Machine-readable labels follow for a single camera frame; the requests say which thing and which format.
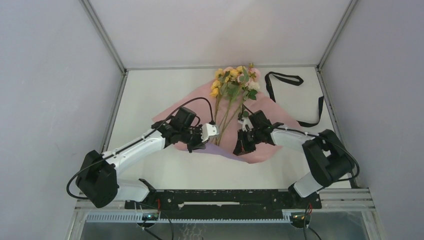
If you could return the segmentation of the white fake flower stem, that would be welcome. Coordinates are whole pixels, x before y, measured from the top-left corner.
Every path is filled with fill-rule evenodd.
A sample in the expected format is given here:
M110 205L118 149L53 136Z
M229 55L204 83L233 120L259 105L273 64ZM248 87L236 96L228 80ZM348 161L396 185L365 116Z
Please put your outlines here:
M230 122L237 116L247 116L243 104L247 100L256 100L260 85L254 80L246 82L226 77L216 79L210 86L210 96L215 98L214 121L218 124L220 135L212 142L219 145Z

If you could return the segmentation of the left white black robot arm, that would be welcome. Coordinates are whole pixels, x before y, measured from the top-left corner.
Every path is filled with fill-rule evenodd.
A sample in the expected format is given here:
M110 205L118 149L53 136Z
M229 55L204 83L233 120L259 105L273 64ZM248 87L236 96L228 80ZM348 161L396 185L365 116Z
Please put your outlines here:
M102 153L92 150L83 160L80 170L67 182L66 193L77 200L88 200L96 208L103 208L113 201L135 201L149 209L156 203L157 196L145 180L124 180L120 176L128 168L145 157L183 143L187 151L204 150L206 143L219 135L214 121L211 102L207 102L210 122L193 125L198 116L186 107L198 98L192 98L176 109L165 119L153 123L147 132L127 144Z

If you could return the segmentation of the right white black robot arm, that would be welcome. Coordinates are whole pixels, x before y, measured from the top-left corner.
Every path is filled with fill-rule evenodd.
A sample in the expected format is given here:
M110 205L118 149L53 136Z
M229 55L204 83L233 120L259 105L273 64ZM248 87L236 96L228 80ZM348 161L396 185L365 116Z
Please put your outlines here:
M307 204L311 194L350 181L360 173L357 160L330 129L312 134L282 122L271 123L261 110L242 113L238 123L241 128L233 150L236 156L256 152L259 144L288 147L304 154L309 173L288 188L289 203L295 208Z

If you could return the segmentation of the yellow fake flower stem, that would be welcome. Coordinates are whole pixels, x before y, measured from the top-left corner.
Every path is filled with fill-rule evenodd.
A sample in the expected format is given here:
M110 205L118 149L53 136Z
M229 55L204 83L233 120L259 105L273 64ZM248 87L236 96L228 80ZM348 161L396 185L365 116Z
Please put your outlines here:
M220 93L219 93L219 90L220 90L220 86L221 86L221 80L220 80L220 78L223 75L223 70L224 69L219 68L218 70L215 71L215 73L214 73L214 80L213 80L213 82L211 84L210 94L209 94L211 97L213 97L213 98L216 99L214 121L217 124L219 124L219 127L220 127L220 123L221 123L221 120L222 120L223 115L224 115L224 108L222 106L219 106L219 103L220 103Z

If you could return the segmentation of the pink bud fake flower stem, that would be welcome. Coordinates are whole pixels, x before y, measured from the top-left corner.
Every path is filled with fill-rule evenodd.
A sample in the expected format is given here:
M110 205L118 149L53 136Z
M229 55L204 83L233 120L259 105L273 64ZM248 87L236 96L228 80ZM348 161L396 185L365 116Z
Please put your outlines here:
M236 99L233 103L237 103L235 112L238 117L247 117L248 110L245 110L246 101L256 101L260 91L259 78L260 71L255 68L253 63L248 66L238 66L235 68L238 71L238 84Z

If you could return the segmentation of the purple pink wrapping paper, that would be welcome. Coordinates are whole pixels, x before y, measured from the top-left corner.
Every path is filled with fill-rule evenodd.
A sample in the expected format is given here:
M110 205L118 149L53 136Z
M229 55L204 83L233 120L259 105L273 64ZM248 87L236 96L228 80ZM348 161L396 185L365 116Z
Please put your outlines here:
M176 101L173 105L153 117L152 121L155 123L165 119L178 106L196 97L207 98L212 105L212 110L214 111L216 108L216 98L210 95L212 84L213 81L211 80L190 91L189 94L187 94L185 97ZM283 123L287 125L290 129L302 129L300 124L293 117L291 117L276 102L271 100L267 93L263 91L260 91L256 95L256 100L249 99L244 103L244 105L247 106L247 108L249 108L253 112L259 110L263 111L266 118L269 119L272 124ZM191 103L188 103L185 107L192 110L196 113L197 116L200 117L201 124L210 122L210 109L206 101L201 99L195 100ZM234 118L230 121L229 124L226 125L226 129L223 132L223 137L219 145L216 146L213 144L212 146L207 146L203 152L211 152L212 154L218 154L219 152L223 152L224 154L227 154L229 158L242 159L243 161L249 164L255 164L270 159L281 148L280 146L273 146L271 144L260 143L256 146L256 150L254 152L241 156L235 156L233 154L233 151L236 147L237 131L241 129L241 127L241 124L239 124L237 121L237 115L234 115Z

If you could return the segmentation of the black ribbon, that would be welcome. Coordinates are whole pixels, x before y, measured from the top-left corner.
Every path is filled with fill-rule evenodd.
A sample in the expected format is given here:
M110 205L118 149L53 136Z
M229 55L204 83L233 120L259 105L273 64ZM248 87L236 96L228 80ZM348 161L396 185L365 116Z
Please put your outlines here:
M269 97L287 107L301 127L319 125L324 110L324 94L317 76L274 70L265 74L264 81Z

